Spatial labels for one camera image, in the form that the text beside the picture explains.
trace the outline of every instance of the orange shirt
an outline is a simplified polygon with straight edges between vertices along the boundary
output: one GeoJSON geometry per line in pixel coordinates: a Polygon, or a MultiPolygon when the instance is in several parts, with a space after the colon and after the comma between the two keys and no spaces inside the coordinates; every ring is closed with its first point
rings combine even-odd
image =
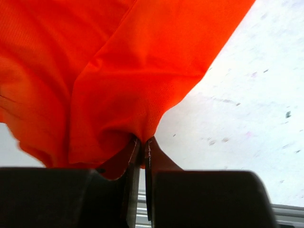
{"type": "Polygon", "coordinates": [[[202,79],[254,0],[0,0],[0,121],[48,167],[96,167],[202,79]]]}

